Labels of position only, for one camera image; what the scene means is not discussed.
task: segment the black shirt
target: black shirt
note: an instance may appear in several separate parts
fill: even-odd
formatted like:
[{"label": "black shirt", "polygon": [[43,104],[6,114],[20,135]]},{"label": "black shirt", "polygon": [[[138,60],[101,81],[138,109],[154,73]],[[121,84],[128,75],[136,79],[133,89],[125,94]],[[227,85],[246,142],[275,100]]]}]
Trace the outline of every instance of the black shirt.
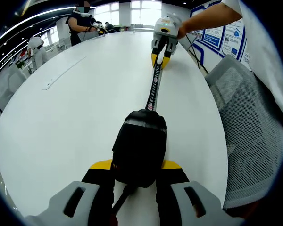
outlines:
[{"label": "black shirt", "polygon": [[[77,13],[72,13],[65,22],[66,24],[68,24],[68,26],[69,26],[68,22],[70,18],[75,18],[77,20],[77,25],[82,26],[82,27],[90,27],[93,23],[95,23],[95,19],[91,15],[89,17],[81,17],[81,15]],[[81,40],[79,36],[77,35],[80,32],[76,32],[72,30],[70,26],[69,26],[69,29],[71,33],[71,36],[70,36],[71,46],[81,43]]]}]

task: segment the office chair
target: office chair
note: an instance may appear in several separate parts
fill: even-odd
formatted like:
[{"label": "office chair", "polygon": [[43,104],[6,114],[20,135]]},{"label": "office chair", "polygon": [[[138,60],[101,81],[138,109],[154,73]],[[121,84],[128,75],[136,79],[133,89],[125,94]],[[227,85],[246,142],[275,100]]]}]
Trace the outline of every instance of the office chair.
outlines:
[{"label": "office chair", "polygon": [[263,198],[283,160],[282,112],[270,91],[230,55],[206,76],[217,104],[228,154],[224,209]]},{"label": "office chair", "polygon": [[2,112],[26,77],[15,64],[0,72],[0,111]]}]

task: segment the white table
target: white table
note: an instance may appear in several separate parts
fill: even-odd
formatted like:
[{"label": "white table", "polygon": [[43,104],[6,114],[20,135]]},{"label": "white table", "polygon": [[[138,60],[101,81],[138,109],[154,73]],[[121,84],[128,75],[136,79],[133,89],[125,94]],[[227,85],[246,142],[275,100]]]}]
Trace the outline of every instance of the white table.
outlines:
[{"label": "white table", "polygon": [[133,28],[132,31],[137,31],[137,32],[154,32],[153,28],[147,28],[147,27],[141,27],[141,28]]},{"label": "white table", "polygon": [[[0,118],[0,170],[24,216],[39,214],[92,164],[112,158],[124,119],[148,98],[152,36],[121,32],[76,45],[41,66],[12,97]],[[177,47],[158,94],[157,112],[167,123],[166,159],[223,205],[227,151],[221,119],[196,64]],[[115,200],[123,187],[116,182]],[[119,225],[158,225],[155,193],[154,185],[139,188],[119,211]]]}]

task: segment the black strap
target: black strap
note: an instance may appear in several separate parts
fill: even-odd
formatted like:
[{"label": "black strap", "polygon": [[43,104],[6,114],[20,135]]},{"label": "black strap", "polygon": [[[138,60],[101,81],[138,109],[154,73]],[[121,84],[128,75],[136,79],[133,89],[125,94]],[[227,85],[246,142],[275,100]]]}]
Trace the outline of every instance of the black strap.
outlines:
[{"label": "black strap", "polygon": [[156,100],[157,100],[158,89],[161,80],[161,73],[162,73],[162,65],[155,64],[152,86],[146,105],[146,109],[149,111],[156,111]]}]

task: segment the human arm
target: human arm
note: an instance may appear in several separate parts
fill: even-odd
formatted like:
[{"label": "human arm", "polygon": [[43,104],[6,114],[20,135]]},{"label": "human arm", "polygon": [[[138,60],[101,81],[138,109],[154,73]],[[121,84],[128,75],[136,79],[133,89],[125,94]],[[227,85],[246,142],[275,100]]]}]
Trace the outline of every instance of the human arm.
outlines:
[{"label": "human arm", "polygon": [[28,58],[30,58],[31,53],[32,53],[32,49],[31,49],[31,48],[29,48],[29,49],[28,49]]},{"label": "human arm", "polygon": [[91,31],[96,31],[96,28],[92,27],[83,27],[83,26],[79,26],[77,25],[77,19],[71,17],[68,21],[69,23],[69,26],[71,27],[72,30],[76,31],[76,32],[86,32],[88,31],[89,29]]},{"label": "human arm", "polygon": [[184,21],[178,38],[183,38],[188,32],[225,26],[241,18],[242,15],[221,2]]}]

